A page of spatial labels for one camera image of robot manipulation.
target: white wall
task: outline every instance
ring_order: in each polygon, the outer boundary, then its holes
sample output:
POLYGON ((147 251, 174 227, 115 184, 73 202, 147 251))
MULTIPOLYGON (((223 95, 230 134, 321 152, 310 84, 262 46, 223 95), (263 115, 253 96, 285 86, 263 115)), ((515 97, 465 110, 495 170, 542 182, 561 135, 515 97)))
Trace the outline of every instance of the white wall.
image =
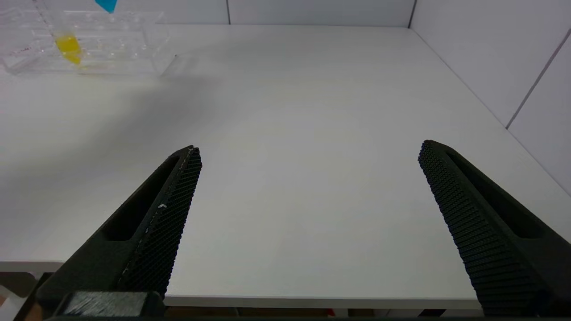
POLYGON ((509 131, 571 195, 571 39, 555 56, 509 131))
POLYGON ((504 125, 570 27, 570 0, 418 0, 412 21, 504 125))
MULTIPOLYGON (((47 0, 63 10, 101 10, 94 0, 47 0)), ((118 0, 117 10, 164 11, 169 23, 407 27, 415 0, 118 0)))
POLYGON ((237 25, 407 27, 414 0, 228 0, 237 25))

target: table surface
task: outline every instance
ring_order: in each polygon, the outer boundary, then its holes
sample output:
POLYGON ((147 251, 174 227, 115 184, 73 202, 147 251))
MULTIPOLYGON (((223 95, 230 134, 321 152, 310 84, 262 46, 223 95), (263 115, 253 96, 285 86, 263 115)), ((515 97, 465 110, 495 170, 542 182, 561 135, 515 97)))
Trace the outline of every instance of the table surface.
POLYGON ((162 79, 0 78, 0 270, 56 270, 190 144, 170 305, 478 307, 425 139, 571 239, 571 198, 411 30, 173 26, 172 43, 162 79))

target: yellow object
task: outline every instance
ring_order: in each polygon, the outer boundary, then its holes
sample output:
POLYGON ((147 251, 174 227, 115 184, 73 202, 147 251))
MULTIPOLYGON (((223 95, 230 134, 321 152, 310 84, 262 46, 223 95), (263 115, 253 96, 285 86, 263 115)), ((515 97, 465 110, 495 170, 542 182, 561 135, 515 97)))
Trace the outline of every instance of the yellow object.
POLYGON ((65 34, 55 39, 62 56, 70 62, 79 65, 81 63, 81 47, 73 34, 65 34))

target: blue object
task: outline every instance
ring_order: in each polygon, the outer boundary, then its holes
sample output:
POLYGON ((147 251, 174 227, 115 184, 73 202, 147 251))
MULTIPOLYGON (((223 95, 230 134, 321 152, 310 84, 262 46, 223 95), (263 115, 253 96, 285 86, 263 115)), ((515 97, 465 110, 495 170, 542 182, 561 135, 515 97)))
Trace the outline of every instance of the blue object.
POLYGON ((113 13, 117 4, 117 0, 95 0, 95 2, 108 13, 113 13))

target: transparent plastic container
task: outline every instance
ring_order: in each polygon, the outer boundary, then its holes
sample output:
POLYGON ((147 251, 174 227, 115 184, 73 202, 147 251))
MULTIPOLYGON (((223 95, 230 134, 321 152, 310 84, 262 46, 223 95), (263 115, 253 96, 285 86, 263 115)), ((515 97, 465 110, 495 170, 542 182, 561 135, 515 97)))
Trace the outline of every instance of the transparent plastic container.
POLYGON ((163 13, 58 10, 82 49, 81 63, 74 65, 62 57, 29 0, 1 2, 0 59, 12 74, 161 75, 174 57, 163 13))

